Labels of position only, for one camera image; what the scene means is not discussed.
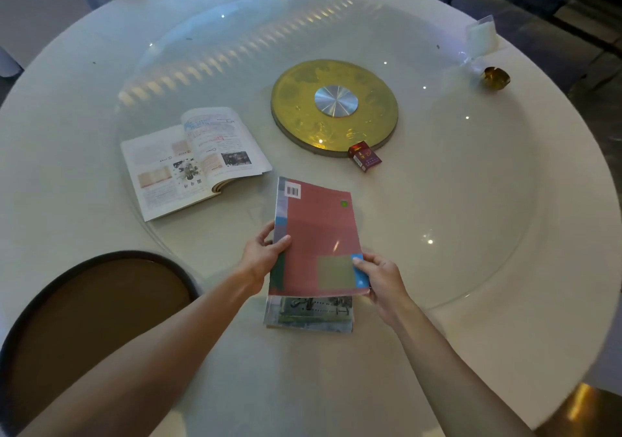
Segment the finger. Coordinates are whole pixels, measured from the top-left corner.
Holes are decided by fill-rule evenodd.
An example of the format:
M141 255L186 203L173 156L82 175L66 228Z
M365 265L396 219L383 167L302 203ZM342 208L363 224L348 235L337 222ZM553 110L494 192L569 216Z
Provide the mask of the finger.
M287 247L289 247L292 243L292 236L286 235L282 237L277 243L269 246L271 250L276 253L284 252Z
M352 263L356 268L361 270L363 273L367 273L368 275L371 275L371 273L376 268L376 265L374 265L372 262L361 260L358 257L354 257L352 259Z
M261 229L260 233L257 234L257 240L260 243L263 242L266 237L268 237L268 234L272 232L272 229L274 229L274 219L268 222L268 224L266 224L263 229Z
M375 253L363 252L363 260L367 260L375 263L376 265L380 265L385 259Z

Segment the right hand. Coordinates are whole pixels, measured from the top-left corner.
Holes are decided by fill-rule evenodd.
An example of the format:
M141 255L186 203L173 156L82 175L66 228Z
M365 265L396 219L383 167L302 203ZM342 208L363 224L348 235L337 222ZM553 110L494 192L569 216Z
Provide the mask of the right hand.
M363 259L354 258L354 266L369 276L369 298L385 324L395 328L400 308L416 307L415 303L408 296L395 263L375 253L363 253Z

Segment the red book cover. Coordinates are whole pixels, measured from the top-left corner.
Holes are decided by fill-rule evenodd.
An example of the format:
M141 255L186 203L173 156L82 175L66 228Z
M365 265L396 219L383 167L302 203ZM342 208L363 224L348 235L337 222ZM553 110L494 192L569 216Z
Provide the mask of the red book cover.
M279 177L274 241L292 236L292 245L270 272L268 294L318 298L369 291L369 278L354 268L362 258L352 196Z

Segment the white table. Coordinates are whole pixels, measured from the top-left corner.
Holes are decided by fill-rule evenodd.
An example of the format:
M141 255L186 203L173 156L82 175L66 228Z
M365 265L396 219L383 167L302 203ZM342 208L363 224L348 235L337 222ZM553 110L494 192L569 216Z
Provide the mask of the white table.
M115 0L78 21L0 111L3 331L55 276L113 250L162 250L209 288L273 216L286 175L351 190L363 246L400 265L458 353L539 424L612 318L618 200L577 111L516 48L477 63L501 66L509 87L478 89L461 66L471 22L436 0ZM396 132L369 173L272 121L275 79L320 57L365 66L396 95ZM145 226L119 143L200 106L237 110L274 172ZM263 308L248 301L179 403L189 436L440 434L364 300L349 336L266 330Z

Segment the book page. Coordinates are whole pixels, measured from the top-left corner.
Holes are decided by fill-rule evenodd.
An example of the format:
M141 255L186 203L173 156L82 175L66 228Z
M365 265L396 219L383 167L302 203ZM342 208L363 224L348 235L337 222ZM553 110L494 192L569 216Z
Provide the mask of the book page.
M272 170L257 142L231 108L198 108L182 116L183 130L210 188Z
M145 221L213 196L181 125L121 143Z

